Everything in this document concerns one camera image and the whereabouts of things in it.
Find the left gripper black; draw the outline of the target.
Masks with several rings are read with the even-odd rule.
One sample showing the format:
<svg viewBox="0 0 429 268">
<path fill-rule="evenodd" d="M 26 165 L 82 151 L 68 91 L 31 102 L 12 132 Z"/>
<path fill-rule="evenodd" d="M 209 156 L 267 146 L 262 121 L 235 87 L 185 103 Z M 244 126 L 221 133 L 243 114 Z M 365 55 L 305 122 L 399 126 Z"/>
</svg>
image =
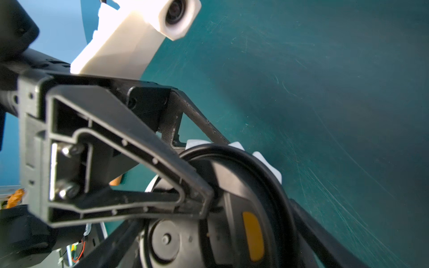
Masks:
<svg viewBox="0 0 429 268">
<path fill-rule="evenodd" d="M 28 69 L 64 73 L 66 76 L 58 77 L 58 81 L 73 83 L 68 63 L 36 50 L 28 49 L 1 62 L 1 126 L 4 126 L 6 113 L 19 115 L 17 82 L 19 75 Z M 84 82 L 109 89 L 153 131 L 160 126 L 172 91 L 153 82 L 117 78 L 85 79 Z M 31 214 L 27 205 L 17 205 L 1 213 L 1 267 L 26 268 L 39 264 L 52 251 L 65 250 L 68 244 L 85 241 L 91 229 L 91 225 L 52 228 Z"/>
</svg>

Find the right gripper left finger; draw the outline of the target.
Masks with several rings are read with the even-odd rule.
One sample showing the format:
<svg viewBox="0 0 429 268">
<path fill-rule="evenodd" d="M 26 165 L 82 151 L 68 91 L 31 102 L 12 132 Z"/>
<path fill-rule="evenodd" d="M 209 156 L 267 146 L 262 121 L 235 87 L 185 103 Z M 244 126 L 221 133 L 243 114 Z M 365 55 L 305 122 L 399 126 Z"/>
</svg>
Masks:
<svg viewBox="0 0 429 268">
<path fill-rule="evenodd" d="M 116 230 L 99 244 L 91 253 L 86 254 L 76 268 L 116 268 L 123 262 L 130 268 L 143 267 L 139 249 L 134 245 L 147 226 L 147 219 L 125 220 Z"/>
</svg>

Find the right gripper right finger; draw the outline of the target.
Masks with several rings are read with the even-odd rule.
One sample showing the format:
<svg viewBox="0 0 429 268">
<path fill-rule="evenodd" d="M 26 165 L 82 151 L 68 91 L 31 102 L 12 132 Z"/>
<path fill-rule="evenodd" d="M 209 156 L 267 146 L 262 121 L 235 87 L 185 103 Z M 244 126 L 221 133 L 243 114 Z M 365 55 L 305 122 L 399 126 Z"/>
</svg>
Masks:
<svg viewBox="0 0 429 268">
<path fill-rule="evenodd" d="M 289 201 L 297 231 L 327 268 L 366 268 L 295 200 Z"/>
</svg>

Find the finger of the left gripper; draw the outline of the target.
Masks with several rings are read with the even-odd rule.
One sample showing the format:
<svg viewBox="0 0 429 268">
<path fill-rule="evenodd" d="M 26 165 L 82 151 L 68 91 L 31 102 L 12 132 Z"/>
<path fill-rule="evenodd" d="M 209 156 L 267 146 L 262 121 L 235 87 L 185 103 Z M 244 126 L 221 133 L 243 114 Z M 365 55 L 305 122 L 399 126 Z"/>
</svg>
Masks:
<svg viewBox="0 0 429 268">
<path fill-rule="evenodd" d="M 179 140 L 179 130 L 184 115 L 215 144 L 227 145 L 230 143 L 184 92 L 172 89 L 166 107 L 161 112 L 158 128 L 161 139 L 172 149 L 185 148 L 185 143 Z"/>
<path fill-rule="evenodd" d="M 20 175 L 51 227 L 205 218 L 212 187 L 109 89 L 70 75 L 18 78 Z"/>
</svg>

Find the black plastic cup lid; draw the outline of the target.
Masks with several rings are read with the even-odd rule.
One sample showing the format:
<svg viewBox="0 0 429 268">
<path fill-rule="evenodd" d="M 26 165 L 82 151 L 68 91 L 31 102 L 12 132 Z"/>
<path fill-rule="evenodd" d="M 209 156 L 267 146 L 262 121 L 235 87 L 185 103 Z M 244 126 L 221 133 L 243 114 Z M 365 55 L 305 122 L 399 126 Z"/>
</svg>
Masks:
<svg viewBox="0 0 429 268">
<path fill-rule="evenodd" d="M 145 268 L 297 268 L 297 229 L 278 179 L 256 157 L 206 144 L 181 153 L 214 190 L 203 220 L 152 220 L 140 240 Z"/>
</svg>

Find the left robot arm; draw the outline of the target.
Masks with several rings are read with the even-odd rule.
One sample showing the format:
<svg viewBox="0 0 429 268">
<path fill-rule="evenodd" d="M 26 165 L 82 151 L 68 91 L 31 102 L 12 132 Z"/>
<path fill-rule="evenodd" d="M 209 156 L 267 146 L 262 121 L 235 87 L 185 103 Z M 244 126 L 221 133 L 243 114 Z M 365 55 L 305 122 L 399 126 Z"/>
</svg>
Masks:
<svg viewBox="0 0 429 268">
<path fill-rule="evenodd" d="M 187 115 L 226 138 L 181 91 L 117 75 L 72 74 L 30 49 L 39 28 L 18 1 L 1 2 L 1 115 L 20 122 L 20 181 L 28 203 L 1 211 L 1 266 L 39 264 L 84 237 L 86 225 L 125 229 L 77 266 L 120 262 L 146 218 L 208 216 L 215 192 L 179 157 Z"/>
</svg>

